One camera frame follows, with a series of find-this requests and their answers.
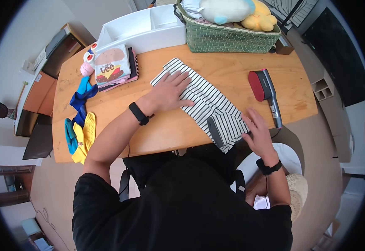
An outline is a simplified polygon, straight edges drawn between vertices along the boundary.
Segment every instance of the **white storage box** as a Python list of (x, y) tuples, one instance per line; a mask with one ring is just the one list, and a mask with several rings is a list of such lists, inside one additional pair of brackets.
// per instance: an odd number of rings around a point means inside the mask
[(105, 23), (96, 53), (126, 43), (136, 54), (185, 44), (185, 25), (174, 15), (172, 4), (130, 13)]

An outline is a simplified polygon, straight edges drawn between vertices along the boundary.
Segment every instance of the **wrist strap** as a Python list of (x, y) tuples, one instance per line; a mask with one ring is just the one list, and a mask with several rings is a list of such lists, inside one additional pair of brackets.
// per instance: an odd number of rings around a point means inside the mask
[(131, 112), (135, 115), (136, 119), (140, 122), (140, 125), (145, 125), (149, 122), (149, 119), (154, 116), (145, 116), (143, 112), (139, 109), (139, 107), (135, 104), (135, 102), (132, 102), (128, 108), (131, 110)]
[(260, 171), (262, 172), (263, 175), (270, 175), (272, 172), (275, 172), (277, 170), (280, 169), (280, 167), (282, 167), (282, 162), (279, 160), (279, 162), (277, 164), (275, 164), (272, 167), (268, 167), (265, 166), (265, 163), (263, 162), (262, 159), (258, 159), (256, 161), (256, 165), (258, 166), (258, 168), (260, 169)]

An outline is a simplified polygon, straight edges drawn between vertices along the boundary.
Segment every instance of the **person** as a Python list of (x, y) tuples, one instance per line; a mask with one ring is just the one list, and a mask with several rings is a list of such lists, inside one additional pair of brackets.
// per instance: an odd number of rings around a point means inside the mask
[[(136, 104), (145, 116), (182, 106), (188, 73), (166, 74)], [(279, 157), (265, 120), (253, 109), (243, 134), (266, 166)], [(126, 109), (99, 134), (75, 186), (73, 238), (83, 250), (290, 250), (290, 192), (282, 168), (268, 175), (270, 209), (255, 210), (230, 189), (234, 148), (223, 154), (215, 144), (187, 149), (178, 157), (158, 153), (124, 158), (140, 197), (120, 202), (111, 186), (110, 165), (140, 128)]]

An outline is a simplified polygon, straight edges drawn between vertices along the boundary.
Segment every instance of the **black and white striped shirt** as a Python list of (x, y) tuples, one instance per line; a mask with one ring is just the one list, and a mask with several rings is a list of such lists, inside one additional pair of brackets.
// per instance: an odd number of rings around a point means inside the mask
[[(241, 112), (217, 88), (178, 58), (166, 63), (163, 71), (150, 84), (155, 86), (166, 72), (172, 74), (178, 70), (189, 72), (188, 76), (191, 78), (191, 82), (180, 95), (180, 100), (187, 99), (195, 103), (192, 107), (184, 106), (181, 109), (195, 120), (223, 153), (227, 153), (241, 139), (241, 134), (249, 131), (240, 117)], [(216, 125), (220, 137), (212, 137), (208, 127), (209, 120)]]

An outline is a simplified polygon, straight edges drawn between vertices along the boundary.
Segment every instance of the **wooden table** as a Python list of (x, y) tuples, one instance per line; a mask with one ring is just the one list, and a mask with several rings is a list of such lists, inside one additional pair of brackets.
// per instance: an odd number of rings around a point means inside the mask
[[(80, 51), (61, 68), (55, 91), (53, 111), (53, 145), (56, 162), (72, 162), (65, 140), (64, 120), (72, 119), (76, 110), (69, 105), (82, 75)], [(267, 101), (258, 102), (248, 82), (248, 72), (267, 68), (277, 93), (283, 124), (318, 113), (308, 77), (295, 52), (290, 55), (256, 53), (191, 53), (187, 45), (163, 48), (139, 54), (139, 79), (108, 92), (98, 92), (86, 102), (86, 111), (96, 115), (96, 137), (129, 104), (148, 93), (150, 81), (172, 58), (186, 65), (219, 89), (239, 110), (252, 106), (274, 127)], [(91, 84), (96, 84), (94, 74)], [(212, 143), (195, 121), (181, 109), (157, 113), (150, 123), (141, 127), (130, 141), (130, 156), (170, 151)], [(126, 148), (120, 157), (128, 155)]]

